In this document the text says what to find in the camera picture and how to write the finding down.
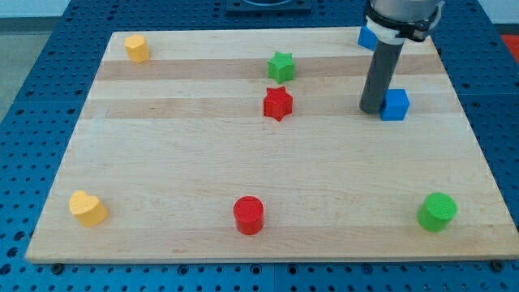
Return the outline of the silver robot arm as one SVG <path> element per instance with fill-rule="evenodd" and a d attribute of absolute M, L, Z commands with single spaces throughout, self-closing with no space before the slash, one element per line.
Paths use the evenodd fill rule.
<path fill-rule="evenodd" d="M 422 42 L 439 23 L 444 5 L 441 0 L 368 0 L 366 26 L 388 45 Z"/>

